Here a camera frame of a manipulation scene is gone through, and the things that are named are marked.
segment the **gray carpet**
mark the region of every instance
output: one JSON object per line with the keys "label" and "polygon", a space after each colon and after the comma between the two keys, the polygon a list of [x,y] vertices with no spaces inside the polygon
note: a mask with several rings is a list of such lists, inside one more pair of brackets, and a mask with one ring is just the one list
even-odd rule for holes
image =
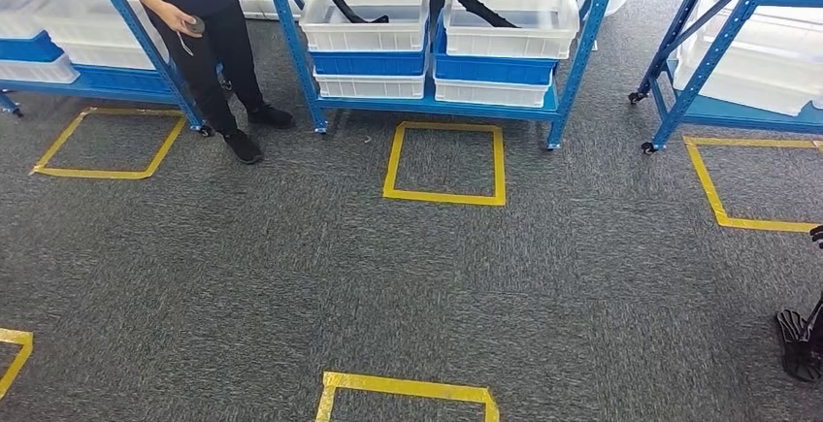
{"label": "gray carpet", "polygon": [[[28,176],[87,105],[19,93],[0,116],[0,327],[34,332],[2,421],[312,421],[323,371],[489,387],[505,421],[821,421],[772,322],[823,287],[806,236],[720,228],[681,139],[627,106],[677,0],[608,19],[563,148],[503,128],[508,203],[381,197],[413,114],[330,114],[313,134],[280,32],[249,23],[262,86],[297,130],[234,162],[184,132],[154,177]],[[468,122],[486,122],[463,120]],[[133,169],[165,118],[99,116],[54,164]],[[491,190],[490,137],[410,131],[398,187]],[[702,148],[735,216],[823,221],[813,150]],[[13,350],[0,345],[0,365]],[[340,390],[337,422],[478,422],[473,404]]]}

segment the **hand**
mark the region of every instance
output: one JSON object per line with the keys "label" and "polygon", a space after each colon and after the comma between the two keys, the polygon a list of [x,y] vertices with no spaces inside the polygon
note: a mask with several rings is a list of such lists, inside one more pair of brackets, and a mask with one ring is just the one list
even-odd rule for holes
{"label": "hand", "polygon": [[190,37],[203,37],[201,34],[195,34],[188,29],[186,23],[194,24],[194,16],[187,15],[181,9],[172,5],[171,3],[160,2],[157,7],[153,9],[160,19],[163,20],[173,31],[180,32]]}

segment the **blue plastic bin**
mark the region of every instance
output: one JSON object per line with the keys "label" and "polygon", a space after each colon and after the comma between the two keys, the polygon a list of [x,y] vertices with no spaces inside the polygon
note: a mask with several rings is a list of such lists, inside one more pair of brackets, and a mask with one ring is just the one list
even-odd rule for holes
{"label": "blue plastic bin", "polygon": [[495,56],[451,56],[445,54],[443,16],[435,34],[435,78],[457,81],[507,82],[547,85],[558,60],[504,58]]}
{"label": "blue plastic bin", "polygon": [[62,54],[46,31],[32,39],[0,39],[0,60],[51,63]]}
{"label": "blue plastic bin", "polygon": [[421,51],[310,51],[319,75],[420,76],[426,70],[429,31]]}
{"label": "blue plastic bin", "polygon": [[166,82],[154,70],[113,68],[110,66],[72,65],[81,78],[94,87],[139,90],[144,92],[168,91]]}

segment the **black shoe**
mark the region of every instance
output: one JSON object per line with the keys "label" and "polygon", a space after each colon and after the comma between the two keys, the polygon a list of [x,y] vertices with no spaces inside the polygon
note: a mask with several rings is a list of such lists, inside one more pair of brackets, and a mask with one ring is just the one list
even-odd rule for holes
{"label": "black shoe", "polygon": [[248,122],[255,124],[268,124],[278,129],[288,129],[294,127],[294,117],[291,114],[278,110],[267,103],[263,103],[254,111],[248,113]]}
{"label": "black shoe", "polygon": [[229,134],[224,134],[223,139],[226,144],[232,147],[241,162],[251,165],[263,160],[263,152],[260,147],[249,139],[243,131],[237,129]]}

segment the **yellow floor tape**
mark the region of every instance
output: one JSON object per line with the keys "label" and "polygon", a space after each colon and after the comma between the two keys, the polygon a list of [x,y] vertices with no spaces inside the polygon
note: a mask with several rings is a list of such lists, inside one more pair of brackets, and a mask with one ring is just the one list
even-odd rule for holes
{"label": "yellow floor tape", "polygon": [[[49,168],[46,164],[49,163],[49,160],[57,153],[60,148],[66,144],[66,141],[75,132],[75,130],[80,126],[82,119],[85,118],[89,114],[113,114],[113,115],[126,115],[126,116],[177,116],[178,121],[175,123],[174,128],[166,136],[166,139],[163,141],[163,144],[160,146],[160,149],[157,150],[157,153],[151,159],[151,162],[148,166],[142,170],[137,172],[122,172],[122,171],[110,171],[110,170],[82,170],[82,169],[70,169],[70,168]],[[172,144],[175,143],[175,140],[178,138],[183,126],[185,125],[185,116],[177,111],[171,110],[141,110],[141,111],[130,111],[130,110],[114,110],[114,109],[95,109],[90,108],[82,111],[78,117],[76,117],[69,126],[60,134],[60,137],[57,138],[57,141],[49,147],[49,150],[40,158],[40,160],[34,165],[34,168],[31,170],[29,175],[33,175],[35,173],[40,173],[43,175],[51,175],[53,177],[67,177],[67,178],[95,178],[95,179],[144,179],[148,178],[151,175],[154,175],[154,172],[157,171],[157,168],[160,166],[160,163],[166,157],[166,154],[169,153],[169,149],[172,147]]]}
{"label": "yellow floor tape", "polygon": [[794,221],[755,220],[749,218],[734,218],[729,216],[723,208],[723,203],[720,202],[720,196],[717,195],[717,190],[714,188],[714,183],[711,181],[711,176],[708,174],[706,164],[703,162],[703,157],[700,155],[698,146],[820,148],[821,143],[816,141],[779,141],[767,139],[692,138],[688,136],[684,136],[683,141],[686,143],[686,150],[688,150],[689,157],[692,159],[692,164],[694,164],[695,171],[700,179],[700,184],[706,192],[708,203],[714,211],[714,217],[717,219],[718,225],[747,230],[808,233],[809,230],[820,224]]}
{"label": "yellow floor tape", "polygon": [[401,380],[398,378],[359,375],[354,373],[326,372],[323,374],[323,394],[320,397],[320,404],[317,407],[317,417],[314,419],[314,422],[330,421],[335,391],[338,388],[479,403],[485,405],[484,422],[499,422],[500,420],[500,411],[488,388],[449,385],[430,381]]}
{"label": "yellow floor tape", "polygon": [[[400,164],[400,152],[407,129],[434,129],[445,131],[472,131],[492,134],[494,158],[494,194],[477,196],[470,194],[450,194],[445,192],[407,191],[395,189],[397,170]],[[474,204],[484,206],[504,206],[506,204],[506,169],[503,163],[503,131],[498,126],[483,124],[428,123],[404,121],[394,132],[394,141],[388,158],[388,170],[383,183],[383,197],[392,199],[410,199],[425,202],[446,202],[452,204]]]}
{"label": "yellow floor tape", "polygon": [[2,400],[12,386],[12,382],[15,381],[17,374],[20,372],[20,369],[22,369],[28,356],[31,355],[31,351],[34,348],[34,334],[31,332],[19,332],[17,330],[0,328],[0,342],[20,346],[20,351],[17,353],[15,360],[12,361],[6,373],[0,376],[0,400]]}

